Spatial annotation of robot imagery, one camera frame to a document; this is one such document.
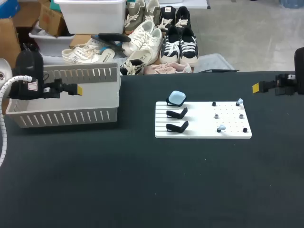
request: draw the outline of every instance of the white storage bin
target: white storage bin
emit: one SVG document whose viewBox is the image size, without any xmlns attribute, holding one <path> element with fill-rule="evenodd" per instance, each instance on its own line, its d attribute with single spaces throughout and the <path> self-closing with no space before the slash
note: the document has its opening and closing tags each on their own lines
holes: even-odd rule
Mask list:
<svg viewBox="0 0 304 228">
<path fill-rule="evenodd" d="M 54 37 L 54 36 L 41 36 L 37 33 L 38 29 L 33 29 L 28 35 L 33 38 L 39 46 L 41 54 L 45 56 L 59 56 L 64 49 L 70 48 L 74 36 L 71 37 Z"/>
<path fill-rule="evenodd" d="M 125 0 L 54 0 L 72 34 L 122 33 Z"/>
</svg>

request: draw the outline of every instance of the plastic container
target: plastic container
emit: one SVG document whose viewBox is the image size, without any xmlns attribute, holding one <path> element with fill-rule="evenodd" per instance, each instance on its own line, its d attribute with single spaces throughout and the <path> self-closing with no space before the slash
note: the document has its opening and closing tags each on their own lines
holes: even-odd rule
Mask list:
<svg viewBox="0 0 304 228">
<path fill-rule="evenodd" d="M 222 55 L 214 53 L 200 56 L 193 72 L 198 73 L 206 70 L 234 70 L 234 68 Z"/>
<path fill-rule="evenodd" d="M 38 32 L 39 30 L 35 28 L 28 35 L 35 40 L 41 54 L 45 56 L 61 57 L 62 50 L 70 48 L 69 45 L 74 38 L 74 36 L 57 38 L 54 36 L 42 36 L 37 34 Z"/>
<path fill-rule="evenodd" d="M 304 0 L 280 0 L 280 2 L 286 8 L 298 9 L 304 6 Z"/>
<path fill-rule="evenodd" d="M 46 83 L 62 78 L 78 83 L 82 96 L 60 94 L 59 99 L 10 99 L 6 115 L 20 127 L 96 124 L 117 121 L 120 76 L 117 63 L 44 66 Z"/>
<path fill-rule="evenodd" d="M 71 34 L 122 33 L 125 0 L 54 0 Z"/>
</svg>

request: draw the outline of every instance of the white cable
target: white cable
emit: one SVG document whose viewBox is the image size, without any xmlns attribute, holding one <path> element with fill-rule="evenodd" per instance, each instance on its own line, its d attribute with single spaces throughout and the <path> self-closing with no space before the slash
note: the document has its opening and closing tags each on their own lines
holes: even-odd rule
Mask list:
<svg viewBox="0 0 304 228">
<path fill-rule="evenodd" d="M 15 76 L 15 77 L 11 78 L 10 80 L 8 80 L 0 90 L 0 127 L 1 127 L 1 131 L 2 131 L 2 152 L 0 155 L 0 167 L 4 161 L 4 158 L 6 155 L 6 149 L 8 146 L 8 137 L 6 134 L 6 128 L 5 128 L 5 123 L 4 123 L 3 113 L 2 113 L 2 99 L 3 99 L 4 93 L 7 90 L 7 88 L 9 88 L 14 82 L 17 82 L 17 81 L 31 82 L 32 80 L 33 80 L 33 78 L 30 76 Z"/>
</svg>

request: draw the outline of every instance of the black hook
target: black hook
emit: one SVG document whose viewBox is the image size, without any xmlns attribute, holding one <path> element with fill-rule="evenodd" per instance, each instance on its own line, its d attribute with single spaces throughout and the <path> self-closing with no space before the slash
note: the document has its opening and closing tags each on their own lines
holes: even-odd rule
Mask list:
<svg viewBox="0 0 304 228">
<path fill-rule="evenodd" d="M 182 118 L 184 118 L 184 116 L 187 112 L 188 112 L 188 108 L 184 108 L 181 113 L 176 113 L 174 111 L 169 111 L 168 110 L 167 111 L 167 117 L 169 118 L 169 116 L 170 116 L 171 118 L 181 120 Z"/>
<path fill-rule="evenodd" d="M 166 128 L 167 128 L 167 131 L 183 133 L 188 126 L 189 126 L 189 122 L 186 121 L 186 122 L 184 122 L 184 124 L 181 127 L 168 123 L 166 125 Z"/>
</svg>

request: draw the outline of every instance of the white pegboard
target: white pegboard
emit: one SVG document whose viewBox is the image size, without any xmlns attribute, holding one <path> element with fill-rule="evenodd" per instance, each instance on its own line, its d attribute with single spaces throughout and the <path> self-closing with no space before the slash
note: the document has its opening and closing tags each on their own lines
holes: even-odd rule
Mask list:
<svg viewBox="0 0 304 228">
<path fill-rule="evenodd" d="M 236 106 L 233 102 L 185 102 L 182 107 L 167 105 L 166 102 L 156 102 L 155 107 L 155 137 L 170 139 L 250 139 L 252 132 L 249 126 L 244 104 Z M 167 110 L 181 113 L 184 108 L 188 112 L 183 119 L 168 118 Z M 183 133 L 168 132 L 166 124 L 182 126 L 185 121 L 189 126 Z M 225 125 L 226 130 L 217 132 L 220 125 Z"/>
</svg>

